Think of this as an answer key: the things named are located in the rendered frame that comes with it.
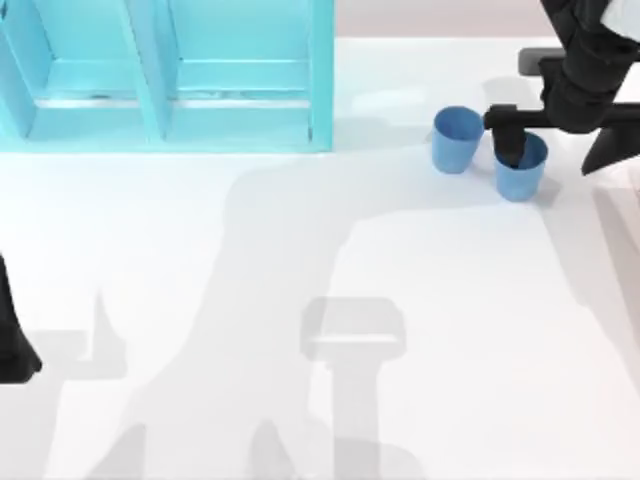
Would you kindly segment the light blue rack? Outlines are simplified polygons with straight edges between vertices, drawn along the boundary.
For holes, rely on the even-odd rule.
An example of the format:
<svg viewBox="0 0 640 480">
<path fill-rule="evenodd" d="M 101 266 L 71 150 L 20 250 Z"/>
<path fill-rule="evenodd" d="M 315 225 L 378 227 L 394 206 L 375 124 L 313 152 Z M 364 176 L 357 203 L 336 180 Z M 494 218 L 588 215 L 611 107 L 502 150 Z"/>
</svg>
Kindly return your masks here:
<svg viewBox="0 0 640 480">
<path fill-rule="evenodd" d="M 335 0 L 0 0 L 0 152 L 326 152 Z"/>
</svg>

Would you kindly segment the grey rounded box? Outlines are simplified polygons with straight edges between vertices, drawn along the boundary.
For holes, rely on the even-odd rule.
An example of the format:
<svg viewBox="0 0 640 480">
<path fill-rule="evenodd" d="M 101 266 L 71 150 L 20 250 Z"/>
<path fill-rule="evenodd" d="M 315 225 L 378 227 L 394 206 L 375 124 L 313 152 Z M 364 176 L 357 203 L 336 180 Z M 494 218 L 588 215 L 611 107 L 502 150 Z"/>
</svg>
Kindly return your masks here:
<svg viewBox="0 0 640 480">
<path fill-rule="evenodd" d="M 560 47 L 526 47 L 518 53 L 518 73 L 521 76 L 540 76 L 540 63 L 545 60 L 556 61 L 564 57 Z"/>
</svg>

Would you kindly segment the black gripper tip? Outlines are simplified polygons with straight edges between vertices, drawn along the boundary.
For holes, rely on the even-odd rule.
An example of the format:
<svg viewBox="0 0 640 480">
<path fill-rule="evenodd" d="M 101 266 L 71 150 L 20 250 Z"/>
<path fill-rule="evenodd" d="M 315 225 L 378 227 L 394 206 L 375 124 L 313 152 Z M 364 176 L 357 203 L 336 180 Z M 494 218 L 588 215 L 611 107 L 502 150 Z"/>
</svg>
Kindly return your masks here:
<svg viewBox="0 0 640 480">
<path fill-rule="evenodd" d="M 42 367 L 40 356 L 19 323 L 5 260 L 0 254 L 0 385 L 27 383 Z"/>
</svg>

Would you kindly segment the blue cup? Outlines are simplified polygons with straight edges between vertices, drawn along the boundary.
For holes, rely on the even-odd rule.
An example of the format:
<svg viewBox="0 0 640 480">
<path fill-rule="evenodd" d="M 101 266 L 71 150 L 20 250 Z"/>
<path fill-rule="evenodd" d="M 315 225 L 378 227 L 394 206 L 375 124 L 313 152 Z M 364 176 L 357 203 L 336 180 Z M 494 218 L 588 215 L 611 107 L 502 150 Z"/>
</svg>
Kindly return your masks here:
<svg viewBox="0 0 640 480">
<path fill-rule="evenodd" d="M 461 174 L 472 163 L 484 134 L 479 113 L 465 106 L 448 106 L 434 117 L 432 161 L 437 170 Z"/>
<path fill-rule="evenodd" d="M 524 154 L 519 166 L 507 164 L 506 156 L 494 146 L 494 168 L 498 193 L 511 202 L 526 202 L 538 191 L 548 158 L 548 147 L 539 135 L 526 132 Z"/>
</svg>

